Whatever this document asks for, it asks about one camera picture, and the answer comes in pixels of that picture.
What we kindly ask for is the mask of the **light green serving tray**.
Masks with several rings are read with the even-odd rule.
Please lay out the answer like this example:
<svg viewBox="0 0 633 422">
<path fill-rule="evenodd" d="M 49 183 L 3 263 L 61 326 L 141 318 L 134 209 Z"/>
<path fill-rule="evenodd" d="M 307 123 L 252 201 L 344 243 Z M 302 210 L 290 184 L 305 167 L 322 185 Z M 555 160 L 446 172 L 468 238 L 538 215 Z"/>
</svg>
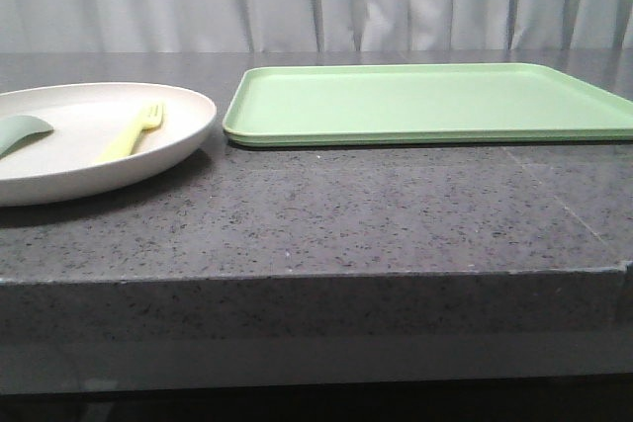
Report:
<svg viewBox="0 0 633 422">
<path fill-rule="evenodd" d="M 260 67 L 223 127 L 251 147 L 629 140 L 632 103 L 532 63 Z"/>
</svg>

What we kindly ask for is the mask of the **green plastic spoon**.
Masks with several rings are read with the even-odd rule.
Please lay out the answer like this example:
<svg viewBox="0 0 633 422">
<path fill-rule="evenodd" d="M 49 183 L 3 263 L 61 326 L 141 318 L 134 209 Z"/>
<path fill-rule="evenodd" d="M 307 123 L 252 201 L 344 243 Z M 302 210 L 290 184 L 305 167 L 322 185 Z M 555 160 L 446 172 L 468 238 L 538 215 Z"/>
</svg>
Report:
<svg viewBox="0 0 633 422">
<path fill-rule="evenodd" d="M 41 118 L 17 115 L 1 119 L 1 156 L 12 153 L 31 135 L 53 132 L 53 126 Z"/>
</svg>

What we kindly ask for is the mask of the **beige round plate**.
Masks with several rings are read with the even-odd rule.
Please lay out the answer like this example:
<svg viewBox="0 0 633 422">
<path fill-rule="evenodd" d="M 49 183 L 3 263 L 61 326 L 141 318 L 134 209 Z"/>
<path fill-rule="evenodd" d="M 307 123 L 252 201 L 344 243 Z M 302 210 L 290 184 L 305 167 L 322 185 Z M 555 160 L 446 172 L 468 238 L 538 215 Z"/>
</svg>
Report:
<svg viewBox="0 0 633 422">
<path fill-rule="evenodd" d="M 133 155 L 98 157 L 147 103 L 161 102 L 159 128 Z M 1 204 L 27 206 L 83 198 L 139 182 L 178 164 L 207 138 L 214 102 L 189 89 L 149 83 L 99 82 L 13 91 L 1 96 L 2 117 L 29 115 L 53 130 L 1 160 Z"/>
</svg>

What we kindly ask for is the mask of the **yellow plastic fork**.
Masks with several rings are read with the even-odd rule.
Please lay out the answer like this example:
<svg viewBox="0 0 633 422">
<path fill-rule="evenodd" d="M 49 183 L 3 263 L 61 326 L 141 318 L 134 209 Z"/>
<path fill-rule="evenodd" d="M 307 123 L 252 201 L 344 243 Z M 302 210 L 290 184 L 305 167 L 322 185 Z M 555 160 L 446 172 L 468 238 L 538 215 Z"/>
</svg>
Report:
<svg viewBox="0 0 633 422">
<path fill-rule="evenodd" d="M 140 136 L 162 125 L 164 104 L 162 102 L 149 103 L 140 108 L 132 121 L 126 125 L 115 139 L 98 156 L 98 164 L 114 161 L 130 156 Z"/>
</svg>

